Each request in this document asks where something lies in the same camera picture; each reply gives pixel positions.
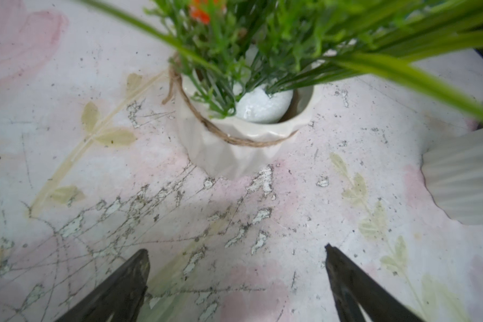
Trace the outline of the red flower pot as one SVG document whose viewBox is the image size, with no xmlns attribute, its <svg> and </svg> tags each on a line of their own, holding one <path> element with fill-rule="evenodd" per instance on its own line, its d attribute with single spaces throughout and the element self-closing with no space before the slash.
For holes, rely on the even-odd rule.
<svg viewBox="0 0 483 322">
<path fill-rule="evenodd" d="M 435 204 L 461 224 L 483 225 L 483 129 L 432 147 L 422 161 Z"/>
</svg>

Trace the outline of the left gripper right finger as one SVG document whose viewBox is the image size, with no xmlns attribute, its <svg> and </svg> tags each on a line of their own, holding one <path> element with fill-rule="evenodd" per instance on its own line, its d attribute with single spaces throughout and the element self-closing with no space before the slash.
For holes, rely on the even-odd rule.
<svg viewBox="0 0 483 322">
<path fill-rule="evenodd" d="M 339 248 L 325 246 L 325 268 L 340 321 L 421 321 Z"/>
</svg>

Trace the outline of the orange flower pot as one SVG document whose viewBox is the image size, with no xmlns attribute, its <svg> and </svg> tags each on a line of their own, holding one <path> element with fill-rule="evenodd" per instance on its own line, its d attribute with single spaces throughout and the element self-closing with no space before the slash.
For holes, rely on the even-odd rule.
<svg viewBox="0 0 483 322">
<path fill-rule="evenodd" d="M 276 157 L 319 85 L 373 75 L 483 121 L 483 105 L 414 62 L 483 48 L 483 1 L 153 1 L 154 27 L 88 6 L 174 48 L 168 99 L 190 160 L 236 178 Z"/>
</svg>

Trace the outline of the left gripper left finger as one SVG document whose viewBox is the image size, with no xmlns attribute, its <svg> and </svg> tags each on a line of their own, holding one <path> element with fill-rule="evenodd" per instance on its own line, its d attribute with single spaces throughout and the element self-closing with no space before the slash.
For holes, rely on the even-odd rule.
<svg viewBox="0 0 483 322">
<path fill-rule="evenodd" d="M 136 321 L 144 303 L 150 260 L 138 250 L 59 321 Z"/>
</svg>

